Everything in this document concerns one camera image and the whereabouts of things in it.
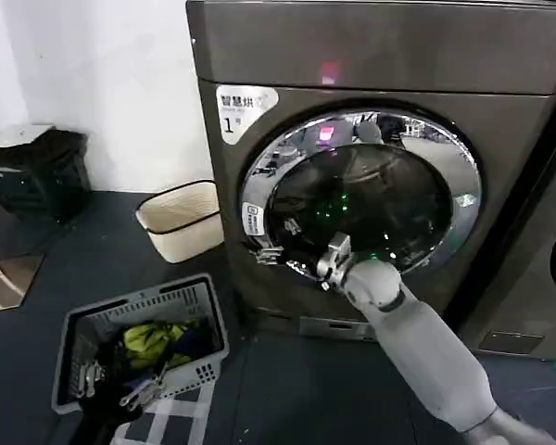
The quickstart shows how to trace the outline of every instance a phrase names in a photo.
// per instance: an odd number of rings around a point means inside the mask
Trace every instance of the label sticker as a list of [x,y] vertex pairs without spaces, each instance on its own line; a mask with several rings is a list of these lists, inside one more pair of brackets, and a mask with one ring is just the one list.
[[266,231],[263,228],[263,208],[250,204],[243,203],[241,208],[241,218],[243,220],[243,229],[247,235],[265,235]]
[[267,86],[220,85],[216,89],[222,140],[232,146],[261,116],[278,103],[278,93]]

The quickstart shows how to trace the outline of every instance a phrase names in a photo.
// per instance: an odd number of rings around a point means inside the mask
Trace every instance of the washing machine door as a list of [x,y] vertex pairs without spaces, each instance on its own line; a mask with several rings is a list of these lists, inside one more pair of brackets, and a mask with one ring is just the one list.
[[[408,112],[354,109],[265,146],[245,176],[241,214],[257,248],[321,256],[344,232],[361,258],[407,273],[439,265],[463,244],[481,194],[474,157],[452,131]],[[287,264],[314,276],[304,260]]]

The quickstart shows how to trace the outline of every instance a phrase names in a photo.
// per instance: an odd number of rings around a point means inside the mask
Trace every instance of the washing machine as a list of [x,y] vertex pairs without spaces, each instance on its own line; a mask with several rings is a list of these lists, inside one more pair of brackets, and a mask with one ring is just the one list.
[[313,278],[336,232],[444,311],[556,103],[556,3],[187,13],[231,273],[259,323],[373,338]]
[[477,302],[459,333],[474,350],[556,359],[556,153],[543,167],[505,239],[488,249],[496,271],[484,283],[485,268],[471,273]]

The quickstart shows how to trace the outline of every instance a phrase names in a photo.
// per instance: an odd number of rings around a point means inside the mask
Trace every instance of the white basket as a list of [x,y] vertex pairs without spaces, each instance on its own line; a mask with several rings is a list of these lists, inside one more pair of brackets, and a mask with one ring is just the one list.
[[60,414],[80,410],[76,400],[80,367],[92,360],[99,345],[120,329],[153,320],[182,323],[195,318],[208,319],[216,351],[170,369],[165,374],[161,398],[175,397],[217,379],[221,361],[229,354],[224,321],[209,275],[202,273],[69,312],[60,340],[52,408]]
[[219,200],[213,181],[180,185],[144,201],[136,219],[168,262],[180,262],[223,240]]

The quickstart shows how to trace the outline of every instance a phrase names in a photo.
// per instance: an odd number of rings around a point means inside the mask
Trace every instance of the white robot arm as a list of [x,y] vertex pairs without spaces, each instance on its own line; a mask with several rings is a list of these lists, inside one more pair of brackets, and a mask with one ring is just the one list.
[[349,236],[337,234],[319,260],[317,273],[366,317],[426,410],[467,443],[556,445],[545,431],[497,406],[480,362],[429,305],[414,297],[393,265],[355,262]]

